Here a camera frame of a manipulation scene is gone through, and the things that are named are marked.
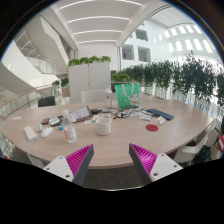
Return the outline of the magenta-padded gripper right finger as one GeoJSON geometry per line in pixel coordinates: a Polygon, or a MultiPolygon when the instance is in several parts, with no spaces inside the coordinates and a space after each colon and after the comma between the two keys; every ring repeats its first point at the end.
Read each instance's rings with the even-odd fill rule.
{"type": "Polygon", "coordinates": [[[182,169],[166,154],[155,154],[133,143],[129,144],[129,155],[144,185],[182,169]]]}

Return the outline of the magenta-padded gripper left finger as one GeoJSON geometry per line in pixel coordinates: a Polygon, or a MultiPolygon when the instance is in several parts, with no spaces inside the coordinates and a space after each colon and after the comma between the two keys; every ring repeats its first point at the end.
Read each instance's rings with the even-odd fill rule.
{"type": "Polygon", "coordinates": [[[93,155],[94,147],[90,144],[66,157],[56,157],[45,167],[45,170],[81,186],[93,155]]]}

